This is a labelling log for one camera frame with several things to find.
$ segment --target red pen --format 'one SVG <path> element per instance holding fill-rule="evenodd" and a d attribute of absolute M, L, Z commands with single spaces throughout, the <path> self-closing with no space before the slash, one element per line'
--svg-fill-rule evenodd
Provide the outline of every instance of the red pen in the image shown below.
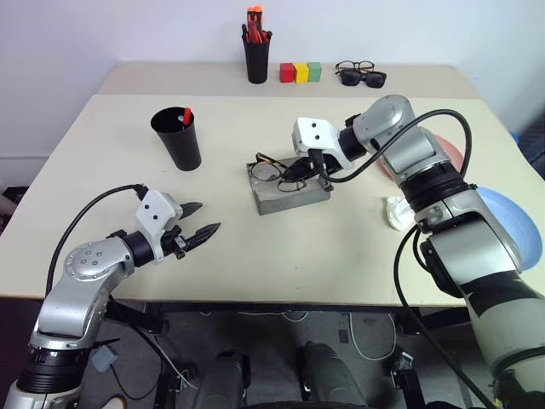
<path fill-rule="evenodd" d="M 184 126 L 188 126 L 191 122 L 191 108 L 184 108 L 184 119 L 181 121 Z"/>

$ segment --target gray carpet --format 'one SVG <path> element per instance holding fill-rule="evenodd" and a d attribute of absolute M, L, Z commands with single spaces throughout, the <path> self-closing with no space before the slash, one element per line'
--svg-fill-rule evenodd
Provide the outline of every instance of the gray carpet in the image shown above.
<path fill-rule="evenodd" d="M 301 313 L 290 315 L 294 319 L 300 316 Z M 169 314 L 169 321 L 169 334 L 159 338 L 159 342 L 178 363 L 196 364 L 201 375 L 223 350 L 235 348 L 250 356 L 252 384 L 248 391 L 249 404 L 300 400 L 294 370 L 295 351 L 312 340 L 329 344 L 344 359 L 370 405 L 385 409 L 405 408 L 402 393 L 395 390 L 390 378 L 384 375 L 382 364 L 364 360 L 356 352 L 351 339 L 346 343 L 346 337 L 340 337 L 340 330 L 348 330 L 348 314 L 311 312 L 302 322 L 291 323 L 279 315 L 176 313 Z M 387 315 L 353 314 L 353 325 L 359 347 L 368 356 L 380 356 L 391 348 L 393 329 Z M 491 376 L 477 348 L 471 326 L 459 325 L 434 334 L 491 397 Z M 114 366 L 123 386 L 132 395 L 142 395 L 157 380 L 158 357 L 130 329 L 106 322 L 100 329 L 99 339 L 112 337 L 122 338 L 114 344 L 119 354 Z M 479 406 L 477 399 L 460 385 L 423 337 L 398 335 L 398 345 L 415 357 L 426 401 L 445 400 L 463 408 Z M 84 376 L 80 407 L 100 407 L 109 397 L 119 393 L 111 371 L 98 373 L 89 365 Z M 191 408 L 195 394 L 192 389 L 182 391 L 176 407 Z M 151 408 L 153 399 L 154 394 L 144 400 L 130 400 L 129 409 Z"/>

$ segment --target pen holder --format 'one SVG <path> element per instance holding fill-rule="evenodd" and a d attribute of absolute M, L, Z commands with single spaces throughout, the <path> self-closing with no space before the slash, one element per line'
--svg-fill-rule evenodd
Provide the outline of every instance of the pen holder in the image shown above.
<path fill-rule="evenodd" d="M 272 32 L 268 32 L 269 39 L 265 43 L 250 43 L 244 36 L 244 53 L 246 54 L 246 70 L 248 81 L 253 84 L 263 84 L 267 81 L 267 69 L 269 64 L 269 44 Z"/>
<path fill-rule="evenodd" d="M 176 167 L 188 171 L 201 165 L 201 154 L 195 135 L 195 117 L 192 113 L 189 125 L 184 126 L 180 121 L 184 111 L 181 107 L 171 107 L 157 112 L 152 118 L 152 128 L 163 141 Z"/>

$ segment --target eyeglasses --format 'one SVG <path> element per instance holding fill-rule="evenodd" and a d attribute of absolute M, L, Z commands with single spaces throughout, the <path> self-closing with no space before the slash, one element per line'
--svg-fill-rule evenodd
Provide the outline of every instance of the eyeglasses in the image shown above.
<path fill-rule="evenodd" d="M 250 174 L 257 181 L 278 181 L 277 189 L 284 193 L 297 192 L 307 187 L 304 180 L 285 180 L 284 172 L 287 169 L 288 166 L 276 159 L 257 153 L 255 163 L 250 168 Z"/>
<path fill-rule="evenodd" d="M 375 70 L 375 64 L 371 61 L 342 61 L 335 65 L 336 74 L 341 76 L 341 83 L 348 87 L 354 87 L 364 81 L 368 87 L 382 88 L 386 82 L 386 73 Z"/>

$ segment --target black cable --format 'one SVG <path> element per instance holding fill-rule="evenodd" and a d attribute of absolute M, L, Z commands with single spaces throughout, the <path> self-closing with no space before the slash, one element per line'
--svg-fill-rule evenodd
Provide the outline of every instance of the black cable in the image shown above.
<path fill-rule="evenodd" d="M 424 326 L 424 324 L 418 319 L 416 314 L 413 312 L 413 310 L 410 308 L 409 304 L 407 303 L 407 300 L 404 297 L 403 290 L 401 289 L 401 284 L 399 283 L 399 260 L 401 259 L 401 254 L 403 253 L 403 249 L 405 247 L 405 244 L 407 241 L 409 241 L 410 236 L 414 234 L 418 230 L 418 226 L 413 226 L 409 232 L 403 237 L 401 240 L 401 243 L 399 243 L 398 250 L 395 254 L 395 259 L 393 261 L 393 282 L 395 284 L 395 289 L 398 293 L 399 300 L 401 300 L 401 304 L 403 305 L 405 311 L 407 314 L 412 318 L 413 321 L 415 321 L 416 326 L 418 326 L 420 332 L 426 337 L 426 339 L 432 344 L 432 346 L 439 352 L 441 357 L 445 360 L 445 362 L 450 366 L 452 371 L 469 387 L 469 389 L 479 398 L 481 402 L 485 404 L 485 406 L 488 409 L 497 409 L 492 402 L 486 397 L 486 395 L 479 389 L 475 383 L 471 379 L 469 379 L 468 375 L 464 373 L 462 368 L 449 356 L 449 354 L 441 347 L 441 345 L 437 342 L 437 340 L 433 337 L 433 335 L 427 330 L 427 328 Z"/>
<path fill-rule="evenodd" d="M 151 395 L 152 392 L 155 390 L 155 388 L 157 387 L 157 385 L 159 385 L 159 378 L 161 377 L 161 373 L 163 373 L 163 360 L 161 360 L 161 368 L 159 369 L 159 375 L 157 377 L 157 381 L 155 381 L 155 383 L 153 384 L 152 388 L 150 390 L 148 390 L 145 394 L 143 394 L 142 396 L 133 396 L 131 394 L 129 394 L 127 392 L 127 390 L 123 387 L 123 385 L 121 384 L 121 381 L 119 380 L 119 375 L 118 373 L 116 372 L 116 369 L 113 367 L 113 365 L 110 365 L 110 369 L 112 369 L 112 373 L 113 373 L 113 377 L 116 378 L 116 382 L 118 383 L 119 385 L 119 388 L 123 391 L 123 393 L 125 394 L 125 396 L 127 396 L 129 399 L 131 400 L 142 400 L 142 399 L 145 399 L 147 396 Z"/>
<path fill-rule="evenodd" d="M 465 154 L 463 158 L 463 164 L 462 168 L 460 169 L 460 174 L 462 176 L 466 175 L 466 171 L 468 170 L 469 165 L 469 158 L 471 157 L 471 151 L 473 147 L 473 141 L 471 136 L 471 129 L 469 127 L 468 121 L 459 113 L 456 111 L 453 111 L 451 109 L 436 109 L 434 111 L 426 112 L 422 114 L 420 117 L 413 119 L 410 121 L 406 126 L 404 126 L 401 130 L 399 130 L 394 136 L 392 136 L 388 142 L 386 142 L 378 151 L 376 151 L 364 164 L 362 164 L 359 168 L 357 168 L 352 174 L 344 177 L 331 177 L 329 176 L 324 168 L 324 155 L 319 152 L 317 154 L 313 154 L 311 158 L 314 160 L 316 159 L 318 162 L 316 163 L 318 173 L 320 176 L 322 176 L 326 181 L 330 181 L 332 183 L 343 183 L 345 181 L 351 181 L 354 177 L 359 175 L 361 172 L 369 168 L 372 164 L 374 164 L 377 159 L 379 159 L 384 152 L 396 142 L 402 135 L 404 135 L 405 132 L 413 128 L 414 126 L 418 125 L 420 122 L 422 122 L 425 119 L 436 117 L 438 115 L 449 115 L 455 119 L 458 120 L 458 122 L 462 125 L 464 135 L 466 138 L 466 148 L 465 148 Z"/>
<path fill-rule="evenodd" d="M 111 194 L 122 192 L 123 190 L 131 190 L 134 189 L 137 193 L 139 192 L 139 188 L 141 188 L 142 185 L 125 185 L 116 187 L 114 189 L 110 189 L 107 192 L 104 192 L 103 194 L 98 195 L 96 198 L 91 200 L 74 218 L 72 223 L 70 223 L 70 226 L 65 230 L 65 232 L 62 234 L 62 237 L 59 240 L 59 244 L 55 247 L 53 255 L 51 257 L 51 262 L 49 263 L 49 270 L 48 270 L 48 278 L 45 284 L 45 296 L 47 296 L 51 292 L 51 288 L 53 288 L 53 278 L 55 276 L 55 266 L 57 264 L 57 260 L 59 259 L 60 251 L 62 250 L 62 246 L 65 244 L 66 239 L 68 239 L 68 236 L 72 232 L 72 230 L 76 227 L 76 225 L 79 223 L 79 221 L 82 219 L 82 217 L 89 211 L 91 207 L 96 205 L 98 202 L 103 200 L 106 196 L 110 196 Z"/>
<path fill-rule="evenodd" d="M 418 264 L 420 264 L 420 267 L 422 267 L 424 270 L 428 271 L 426 263 L 422 260 L 420 257 L 420 253 L 418 252 L 418 239 L 420 238 L 420 229 L 416 230 L 415 237 L 412 239 L 412 253 L 415 255 L 415 259 L 418 261 Z"/>

